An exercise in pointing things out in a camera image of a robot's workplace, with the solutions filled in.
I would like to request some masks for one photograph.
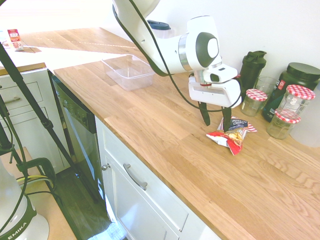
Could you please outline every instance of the chip bag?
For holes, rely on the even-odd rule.
[[[224,132],[223,123],[224,119],[221,120],[217,131],[210,132],[206,136],[217,144],[229,148],[233,155],[237,155],[242,150],[243,140],[247,132],[257,132],[249,122],[235,116],[231,117],[230,128],[226,132]]]

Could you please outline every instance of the product box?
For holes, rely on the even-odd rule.
[[[8,30],[8,44],[15,51],[22,51],[24,49],[17,29]]]

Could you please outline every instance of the cabinet handle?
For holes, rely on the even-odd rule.
[[[14,102],[17,102],[17,101],[20,101],[21,98],[20,97],[14,97],[13,99],[11,100],[8,100],[8,101],[5,101],[4,104],[10,104],[10,103],[14,103]]]
[[[102,170],[103,170],[103,171],[107,170],[108,168],[111,168],[111,166],[109,165],[109,163],[107,163],[106,165],[103,165],[103,166],[102,166]]]
[[[142,190],[147,190],[147,185],[148,183],[146,182],[140,182],[138,180],[136,180],[133,175],[129,172],[129,168],[131,167],[130,164],[123,164],[124,170],[126,171],[126,173],[129,175],[129,177],[142,189]]]

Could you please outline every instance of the cabinet knob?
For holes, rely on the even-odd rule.
[[[102,170],[103,170],[103,171],[107,170],[108,168],[111,168],[111,166],[109,165],[109,163],[107,163],[107,165],[103,165],[103,166],[102,166]]]

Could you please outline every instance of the dishwasher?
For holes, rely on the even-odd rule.
[[[71,158],[92,199],[105,202],[95,115],[56,76],[51,79]]]

